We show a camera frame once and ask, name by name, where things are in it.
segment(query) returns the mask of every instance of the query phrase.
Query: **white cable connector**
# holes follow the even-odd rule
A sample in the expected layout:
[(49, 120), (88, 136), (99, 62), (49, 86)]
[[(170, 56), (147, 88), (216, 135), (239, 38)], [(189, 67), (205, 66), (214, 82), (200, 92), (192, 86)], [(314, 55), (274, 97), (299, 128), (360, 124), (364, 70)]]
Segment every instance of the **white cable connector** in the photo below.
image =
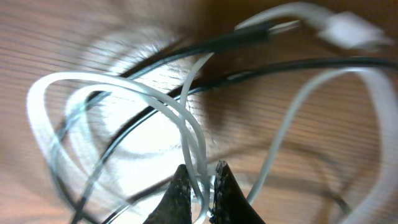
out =
[(384, 36), (384, 31), (352, 12), (342, 12), (329, 17), (325, 29), (318, 36), (342, 49), (376, 50), (394, 41)]
[(240, 29), (281, 17), (297, 17), (319, 31), (319, 38), (342, 49), (375, 50), (394, 41), (384, 31), (352, 12), (339, 14), (306, 2), (292, 2), (260, 12), (235, 28)]

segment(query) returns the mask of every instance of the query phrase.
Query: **white cable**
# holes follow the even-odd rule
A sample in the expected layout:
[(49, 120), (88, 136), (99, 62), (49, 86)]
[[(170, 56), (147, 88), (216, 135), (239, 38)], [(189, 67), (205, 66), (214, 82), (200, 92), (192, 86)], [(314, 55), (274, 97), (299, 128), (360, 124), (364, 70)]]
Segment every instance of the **white cable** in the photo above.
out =
[[(192, 81), (195, 78), (195, 75), (199, 72), (199, 70), (202, 68), (202, 66), (210, 59), (211, 56), (213, 56), (214, 53), (210, 53), (207, 54), (205, 56), (203, 56), (201, 59), (199, 59), (192, 67), (192, 69), (190, 70), (189, 74), (187, 75), (187, 77), (185, 78), (182, 90), (181, 90), (181, 97), (180, 97), (180, 104), (182, 106), (185, 107), (185, 104), (187, 103), (187, 99), (188, 99), (188, 92), (189, 89), (191, 87)], [(185, 119), (183, 117), (182, 114), (180, 114), (180, 119), (181, 121), (185, 124)], [(188, 148), (188, 143), (187, 140), (181, 136), (181, 147), (182, 147), (182, 151), (184, 153), (189, 152), (189, 148)], [(203, 163), (203, 168), (205, 168), (205, 170), (202, 170), (201, 167), (198, 167), (198, 173), (201, 175), (201, 180), (203, 181), (203, 186), (204, 186), (204, 199), (203, 202), (206, 206), (202, 206), (201, 210), (200, 210), (200, 215), (199, 217), (201, 218), (201, 220), (198, 219), (198, 223), (203, 223), (205, 221), (206, 218), (206, 214), (208, 212), (208, 206), (210, 203), (210, 181), (209, 181), (209, 177), (208, 177), (208, 171), (207, 171), (207, 158), (206, 158), (206, 151), (202, 152), (203, 155), (205, 156), (205, 161)]]
[(398, 104), (394, 88), (385, 74), (368, 68), (346, 68), (342, 70), (322, 73), (311, 79), (298, 93), (286, 113), (277, 135), (271, 143), (259, 177), (248, 195), (248, 202), (252, 203), (261, 191), (264, 181), (275, 160), (279, 147), (286, 132), (293, 121), (296, 112), (308, 95), (327, 81), (339, 77), (347, 72), (355, 72), (363, 79), (374, 103), (379, 120), (381, 138), (381, 170), (371, 193), (349, 215), (342, 224), (366, 223), (373, 215), (370, 210), (384, 205), (398, 187)]
[[(76, 72), (76, 73), (68, 73), (68, 72), (63, 72), (63, 73), (54, 73), (51, 75), (48, 75), (46, 77), (41, 78), (39, 81), (34, 83), (32, 88), (28, 92), (28, 97), (27, 97), (27, 110), (28, 110), (28, 115), (29, 115), (29, 120), (32, 126), (32, 130), (34, 131), (34, 134), (37, 138), (37, 141), (40, 145), (40, 148), (43, 150), (43, 154), (45, 157), (48, 159), (49, 158), (49, 152), (48, 152), (48, 146), (49, 143), (53, 141), (53, 138), (55, 137), (54, 130), (50, 124), (50, 121), (47, 116), (47, 112), (45, 111), (45, 105), (44, 105), (44, 92), (47, 86), (49, 86), (51, 83), (58, 81), (58, 80), (68, 80), (68, 79), (80, 79), (80, 80), (89, 80), (89, 81), (94, 81), (94, 82), (103, 82), (103, 83), (110, 83), (112, 85), (117, 85), (117, 86), (122, 86), (124, 88), (130, 88), (135, 91), (139, 91), (147, 96), (153, 96), (157, 98), (160, 101), (163, 101), (164, 103), (167, 103), (174, 109), (176, 109), (180, 114), (184, 116), (184, 118), (191, 124), (195, 134), (197, 135), (198, 139), (198, 144), (197, 145), (192, 145), (194, 152), (198, 158), (198, 165), (201, 170), (206, 170), (206, 167), (203, 166), (203, 163), (205, 163), (206, 159), (203, 157), (202, 152), (205, 152), (206, 149), (206, 143), (205, 143), (205, 137), (203, 135), (203, 131), (201, 131), (201, 128), (195, 118), (179, 103), (177, 103), (175, 100), (173, 100), (171, 97), (153, 89), (148, 86), (145, 86), (141, 83), (136, 83), (134, 81), (126, 80), (120, 77), (113, 77), (109, 75), (100, 75), (100, 74), (95, 74), (95, 73), (81, 73), (81, 72)], [(195, 194), (201, 198), (201, 201), (203, 201), (203, 196), (200, 192), (200, 189), (198, 187), (198, 183), (196, 181), (195, 173), (193, 172), (193, 166), (192, 162), (190, 161), (190, 155), (189, 157), (186, 157), (186, 163), (187, 163), (187, 169), (190, 173), (190, 178), (192, 179), (192, 187), (195, 191)], [(205, 205), (203, 202), (201, 203), (202, 205), (202, 210), (207, 211), (208, 205)]]

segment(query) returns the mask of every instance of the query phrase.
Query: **wood grain surface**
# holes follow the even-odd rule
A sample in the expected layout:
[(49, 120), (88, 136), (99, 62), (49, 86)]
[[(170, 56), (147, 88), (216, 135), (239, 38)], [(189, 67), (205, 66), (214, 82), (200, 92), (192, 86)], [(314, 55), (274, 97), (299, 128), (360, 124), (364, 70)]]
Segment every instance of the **wood grain surface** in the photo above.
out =
[[(29, 127), (25, 98), (33, 82), (69, 70), (116, 75), (165, 47), (228, 32), (255, 13), (285, 2), (0, 1), (0, 223), (68, 223), (72, 215), (53, 189)], [(396, 1), (314, 2), (335, 11), (358, 13), (398, 39)], [(393, 47), (379, 56), (398, 58), (397, 52)], [(268, 43), (216, 55), (200, 75), (215, 77), (272, 62), (343, 54), (357, 52), (327, 46), (302, 28)], [(182, 83), (197, 58), (171, 63), (138, 81), (168, 92)], [(188, 109), (205, 131), (210, 160), (227, 160), (235, 174), (246, 178), (248, 185), (253, 183), (291, 99), (320, 71), (278, 73), (191, 96)], [(397, 86), (396, 72), (390, 73)], [(66, 99), (83, 85), (86, 83), (68, 81), (49, 88), (47, 106), (54, 125), (63, 118)], [(144, 107), (113, 95), (93, 108), (89, 120), (98, 149), (104, 150), (118, 128)], [(315, 91), (296, 116), (253, 207), (272, 224), (337, 223), (342, 212), (320, 192), (335, 192), (355, 207), (375, 181), (379, 153), (377, 123), (365, 87), (353, 75), (334, 80)], [(100, 182), (128, 197), (172, 175), (181, 162), (178, 129), (157, 114), (119, 146)], [(143, 175), (148, 167), (156, 169)], [(83, 184), (70, 179), (76, 184), (73, 193), (77, 196)], [(398, 194), (380, 209), (380, 223), (398, 223), (397, 199)], [(142, 204), (116, 223), (142, 222), (155, 202)], [(109, 206), (116, 204), (110, 201)], [(103, 219), (111, 210), (89, 203), (87, 211)]]

